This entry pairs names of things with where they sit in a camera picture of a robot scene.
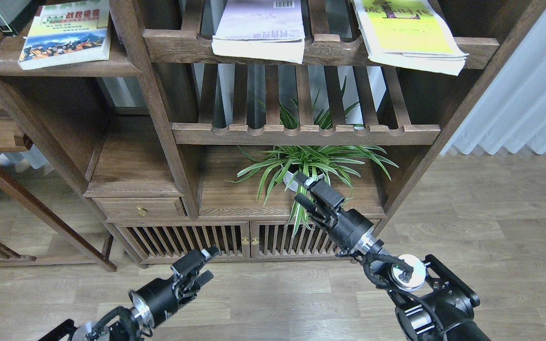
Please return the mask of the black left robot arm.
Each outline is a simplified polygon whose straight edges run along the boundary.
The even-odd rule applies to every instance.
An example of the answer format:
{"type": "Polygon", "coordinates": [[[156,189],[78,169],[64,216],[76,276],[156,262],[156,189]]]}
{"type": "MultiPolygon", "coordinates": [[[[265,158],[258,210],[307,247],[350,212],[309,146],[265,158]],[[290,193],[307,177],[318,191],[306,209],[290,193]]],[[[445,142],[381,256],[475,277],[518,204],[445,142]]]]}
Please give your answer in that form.
{"type": "Polygon", "coordinates": [[[160,326],[182,307],[196,298],[197,293],[214,278],[209,270],[200,274],[201,268],[213,257],[221,254],[217,246],[192,250],[171,266],[173,274],[167,280],[156,278],[137,291],[130,291],[132,308],[118,306],[97,322],[89,321],[80,327],[68,319],[42,341],[143,341],[152,337],[154,328],[160,326]]]}

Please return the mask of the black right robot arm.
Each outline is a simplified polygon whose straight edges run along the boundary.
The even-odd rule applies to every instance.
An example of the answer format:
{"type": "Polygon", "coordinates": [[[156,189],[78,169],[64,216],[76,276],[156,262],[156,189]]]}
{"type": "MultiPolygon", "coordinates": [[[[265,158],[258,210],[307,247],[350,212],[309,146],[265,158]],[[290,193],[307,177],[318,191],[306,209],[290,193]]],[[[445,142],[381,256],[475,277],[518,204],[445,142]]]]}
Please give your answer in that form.
{"type": "Polygon", "coordinates": [[[301,172],[295,180],[307,192],[295,201],[339,247],[338,257],[352,258],[376,288],[386,291],[407,340],[489,339],[474,322],[479,296],[435,256],[391,255],[375,237],[372,222],[355,209],[342,208],[344,197],[337,190],[301,172]]]}

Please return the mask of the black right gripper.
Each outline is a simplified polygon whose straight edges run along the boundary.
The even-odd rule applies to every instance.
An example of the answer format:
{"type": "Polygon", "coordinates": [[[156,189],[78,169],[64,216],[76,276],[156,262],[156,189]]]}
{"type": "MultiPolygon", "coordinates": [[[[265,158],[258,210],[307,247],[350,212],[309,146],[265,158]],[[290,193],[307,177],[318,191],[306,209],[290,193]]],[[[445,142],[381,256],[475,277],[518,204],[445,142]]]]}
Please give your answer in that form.
{"type": "Polygon", "coordinates": [[[297,211],[294,223],[314,224],[325,231],[329,238],[340,247],[342,254],[366,254],[376,243],[373,237],[374,224],[355,209],[344,211],[344,197],[324,180],[296,173],[296,181],[310,194],[297,193],[297,211]]]}

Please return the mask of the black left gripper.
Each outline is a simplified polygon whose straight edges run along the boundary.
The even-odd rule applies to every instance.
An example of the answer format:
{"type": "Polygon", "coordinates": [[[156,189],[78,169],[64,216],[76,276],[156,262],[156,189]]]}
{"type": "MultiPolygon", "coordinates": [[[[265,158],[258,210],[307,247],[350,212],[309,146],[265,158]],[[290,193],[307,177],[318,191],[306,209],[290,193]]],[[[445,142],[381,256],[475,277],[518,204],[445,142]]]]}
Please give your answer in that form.
{"type": "Polygon", "coordinates": [[[140,327],[158,327],[197,296],[201,288],[214,278],[214,274],[199,270],[213,257],[221,255],[220,249],[210,246],[191,250],[172,264],[173,274],[167,280],[156,278],[141,289],[131,291],[134,304],[132,315],[140,327]]]}

